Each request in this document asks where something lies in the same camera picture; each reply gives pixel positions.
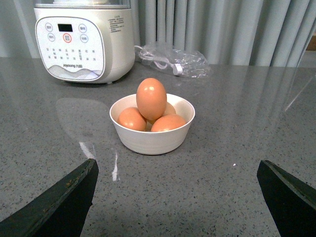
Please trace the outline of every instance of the button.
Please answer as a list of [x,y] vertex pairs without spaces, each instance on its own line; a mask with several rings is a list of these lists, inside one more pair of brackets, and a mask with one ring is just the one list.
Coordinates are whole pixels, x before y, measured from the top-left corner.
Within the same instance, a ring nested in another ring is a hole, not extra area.
[[63,35],[63,39],[66,43],[70,43],[71,42],[71,36],[68,33],[65,33]]
[[47,37],[50,41],[55,41],[55,35],[53,35],[52,33],[49,33]]
[[45,28],[48,32],[52,32],[53,31],[53,26],[50,23],[46,23],[45,24]]
[[78,28],[81,33],[85,33],[87,31],[87,27],[84,24],[80,24]]
[[81,36],[80,36],[80,40],[81,40],[83,43],[87,43],[87,42],[88,42],[88,36],[86,36],[86,35],[81,35]]

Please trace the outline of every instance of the red button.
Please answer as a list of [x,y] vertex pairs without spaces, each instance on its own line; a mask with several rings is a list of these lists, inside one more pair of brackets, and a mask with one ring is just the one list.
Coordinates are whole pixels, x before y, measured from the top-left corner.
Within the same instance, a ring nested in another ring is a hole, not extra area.
[[68,33],[65,33],[63,35],[63,39],[66,43],[70,43],[71,42],[71,36]]

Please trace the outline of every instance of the digital display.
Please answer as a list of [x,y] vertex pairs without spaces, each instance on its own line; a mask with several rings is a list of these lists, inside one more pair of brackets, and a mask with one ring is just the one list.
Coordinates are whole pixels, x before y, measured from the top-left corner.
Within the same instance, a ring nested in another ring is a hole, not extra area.
[[72,32],[73,27],[71,24],[58,24],[58,29],[61,32]]

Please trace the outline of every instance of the control panel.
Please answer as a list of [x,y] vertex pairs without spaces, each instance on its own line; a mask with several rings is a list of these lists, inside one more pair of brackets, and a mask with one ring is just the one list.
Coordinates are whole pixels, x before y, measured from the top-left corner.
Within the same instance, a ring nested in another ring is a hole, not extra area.
[[37,21],[36,37],[46,69],[56,78],[94,80],[105,69],[100,30],[77,17],[45,17]]

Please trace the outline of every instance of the power cord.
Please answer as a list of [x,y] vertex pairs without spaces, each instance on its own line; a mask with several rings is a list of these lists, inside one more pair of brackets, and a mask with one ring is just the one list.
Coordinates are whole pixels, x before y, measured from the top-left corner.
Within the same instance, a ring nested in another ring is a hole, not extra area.
[[154,56],[152,53],[146,51],[144,48],[142,48],[138,45],[135,45],[134,47],[140,49],[138,56],[142,60],[148,60],[148,61],[154,62],[154,64],[157,66],[157,68],[159,68],[161,70],[164,70],[168,66],[170,66],[172,68],[173,74],[175,76],[182,75],[183,69],[179,63],[172,64],[169,62],[169,60],[167,58]]

